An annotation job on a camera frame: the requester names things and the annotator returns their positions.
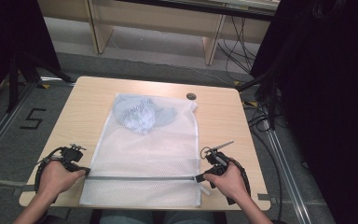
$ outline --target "mesh laundry bag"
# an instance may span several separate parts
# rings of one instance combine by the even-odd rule
[[[102,206],[197,206],[197,104],[119,93],[80,198]]]

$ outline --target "wooden table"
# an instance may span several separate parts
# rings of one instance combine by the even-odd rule
[[[87,149],[87,151],[83,151],[84,156],[78,164],[89,167],[109,110],[118,92],[180,99],[186,99],[188,93],[194,93],[197,96],[195,102],[198,104],[194,113],[199,125],[199,148],[217,147],[234,140],[234,144],[224,147],[222,152],[235,158],[246,169],[252,189],[252,198],[256,204],[262,210],[270,208],[269,201],[261,201],[258,197],[266,195],[267,189],[240,96],[234,89],[80,77],[60,114],[40,159],[46,157],[57,147],[69,147],[70,143],[76,143]],[[34,184],[36,168],[28,180],[28,185]],[[211,164],[206,160],[200,161],[202,172],[210,168]],[[53,206],[84,207],[79,204],[83,184],[84,178],[79,179],[68,191],[60,194]],[[202,193],[201,206],[174,209],[240,210],[236,204],[228,205],[226,197],[218,189],[211,189],[208,182],[202,182],[202,185],[212,194],[207,196]],[[33,191],[23,192],[20,204],[26,206],[33,197]]]

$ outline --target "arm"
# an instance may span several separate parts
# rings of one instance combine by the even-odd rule
[[[248,217],[250,223],[271,223],[249,196],[241,172],[232,162],[229,163],[227,171],[223,175],[205,174],[203,177],[214,183],[225,196],[233,199]]]
[[[39,191],[14,223],[36,223],[58,195],[71,188],[85,173],[84,170],[69,172],[63,168],[59,161],[49,162],[40,179]]]

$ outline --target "black controller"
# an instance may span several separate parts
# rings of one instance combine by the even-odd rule
[[[205,147],[202,149],[202,151],[204,151],[205,149],[207,149],[207,150],[205,151],[206,156],[202,157],[202,155],[201,155],[201,158],[207,159],[208,163],[210,163],[213,166],[211,169],[205,171],[204,174],[223,175],[228,168],[228,163],[231,161],[240,169],[241,177],[245,184],[246,190],[248,191],[249,195],[251,195],[251,188],[249,185],[249,180],[248,180],[248,176],[246,175],[245,169],[234,159],[229,158],[222,152],[217,151],[219,148],[225,147],[231,143],[233,143],[233,141],[225,143],[219,147],[214,147],[214,148]],[[200,174],[200,175],[196,176],[196,180],[198,183],[205,180],[203,178],[204,174]],[[212,189],[216,188],[216,186],[213,183],[210,183],[210,184],[211,184]],[[227,198],[227,202],[229,205],[232,205],[235,203],[235,201],[230,198]]]
[[[78,170],[84,170],[86,171],[86,175],[88,175],[90,173],[90,168],[78,166],[72,162],[79,162],[83,157],[83,153],[80,151],[80,149],[86,150],[85,148],[75,144],[71,144],[71,147],[59,147],[54,149],[50,154],[48,154],[48,156],[40,161],[40,165],[37,168],[34,180],[34,191],[37,192],[39,190],[40,177],[42,176],[42,173],[45,170],[45,167],[48,165],[49,161],[60,161],[67,171],[74,172]],[[61,156],[54,155],[54,153],[57,151],[61,152]]]

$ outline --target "gray carpet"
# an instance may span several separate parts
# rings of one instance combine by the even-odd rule
[[[116,59],[102,59],[97,57],[79,56],[59,53],[62,71],[77,78],[79,76],[116,77],[160,82],[184,83],[204,86],[232,87],[233,79],[224,71],[198,70],[206,75],[185,68],[166,65],[152,65],[145,63],[131,63]],[[40,70],[41,76],[51,76],[50,73]],[[250,80],[241,74],[231,74],[235,78]],[[21,108],[20,113],[9,127],[6,135],[0,142],[0,223],[10,223],[21,211],[18,204],[20,187],[32,172],[35,162],[49,134],[59,117],[72,87],[66,86],[62,81],[49,82],[47,89],[34,89]],[[253,101],[256,87],[241,94],[241,99]],[[7,87],[0,91],[0,118],[3,117],[7,106]],[[33,117],[42,119],[37,129],[22,129],[24,126],[35,126],[36,121],[26,120],[33,108],[46,111],[35,111]],[[254,110],[246,110],[247,119],[252,119]],[[318,190],[310,171],[301,165],[302,157],[297,148],[296,141],[284,121],[284,116],[277,118],[277,135],[280,138],[286,159],[290,164],[298,188],[308,206],[313,223],[334,223],[323,196]],[[269,145],[266,133],[257,132],[263,141]],[[257,156],[260,160],[263,176],[266,181],[269,197],[272,201],[279,199],[279,184],[276,169],[271,157],[261,142],[254,137]],[[299,223],[290,197],[282,181],[282,218],[287,223]],[[88,223],[91,210],[51,208],[51,214],[67,217],[71,223]],[[267,211],[268,217],[276,219],[279,204],[273,203]],[[247,223],[241,212],[227,212],[229,224]]]

